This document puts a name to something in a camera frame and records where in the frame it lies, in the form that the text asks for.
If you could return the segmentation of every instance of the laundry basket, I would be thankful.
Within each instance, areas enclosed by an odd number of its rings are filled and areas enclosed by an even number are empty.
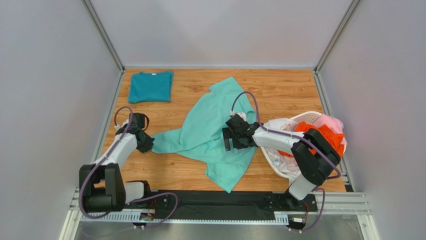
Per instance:
[[[306,122],[307,124],[313,125],[320,117],[322,113],[317,111],[307,111],[302,114],[299,114],[297,116],[294,116],[290,118],[293,121],[296,121],[297,123]],[[268,153],[266,152],[264,147],[260,147],[262,149],[262,153],[266,158],[267,163],[270,165],[270,167],[273,169],[273,171],[280,177],[288,179],[289,176],[283,172],[281,172],[274,164],[274,159],[271,159],[268,156]]]

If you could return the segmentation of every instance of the white wall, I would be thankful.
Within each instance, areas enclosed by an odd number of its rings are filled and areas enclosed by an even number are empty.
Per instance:
[[[351,0],[93,0],[126,66],[314,67]]]
[[[79,0],[0,1],[0,239],[58,239],[118,79]]]
[[[425,239],[426,1],[365,0],[321,72],[381,239]]]

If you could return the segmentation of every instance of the orange cloth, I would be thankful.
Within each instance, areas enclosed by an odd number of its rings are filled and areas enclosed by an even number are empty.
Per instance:
[[[318,130],[324,136],[325,140],[327,140],[327,142],[331,145],[331,147],[337,152],[337,154],[340,157],[343,156],[343,152],[345,151],[345,145],[340,144],[342,142],[342,139],[345,137],[343,133],[334,133],[327,125],[322,125],[318,128],[314,125],[307,124],[304,121],[299,123],[295,132],[307,132],[309,129]],[[278,152],[283,156],[293,157],[292,155],[286,152]]]

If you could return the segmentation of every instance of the teal cloth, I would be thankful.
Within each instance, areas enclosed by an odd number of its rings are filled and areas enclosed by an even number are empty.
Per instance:
[[[207,164],[205,175],[230,193],[252,161],[256,148],[225,151],[222,128],[230,119],[230,110],[238,94],[243,92],[233,77],[208,88],[186,115],[182,128],[165,131],[155,138],[152,151],[158,154],[177,153]],[[256,112],[246,95],[235,104],[234,112],[244,112],[247,121],[254,123]]]
[[[139,102],[170,102],[173,72],[139,72],[131,76],[127,101],[130,104]]]

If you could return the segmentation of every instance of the wooden table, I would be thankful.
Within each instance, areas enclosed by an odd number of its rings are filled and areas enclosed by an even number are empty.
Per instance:
[[[134,112],[144,113],[149,119],[146,133],[150,136],[180,128],[198,99],[209,93],[209,86],[233,76],[241,87],[252,92],[259,104],[263,122],[277,118],[291,118],[306,111],[322,112],[320,99],[310,70],[283,69],[169,69],[174,72],[171,102],[127,102],[131,76],[134,73],[162,72],[166,69],[128,69],[125,72],[115,111],[130,106]],[[129,116],[123,110],[117,117],[121,124]],[[103,151],[112,143],[116,130],[114,121],[108,129]],[[147,180],[151,189],[215,190],[222,189],[204,175],[206,164],[172,154],[142,154],[133,151],[121,175],[124,182]],[[278,177],[267,163],[260,148],[234,191],[285,191],[286,178]],[[328,192],[345,192],[342,178],[329,180],[323,187]]]

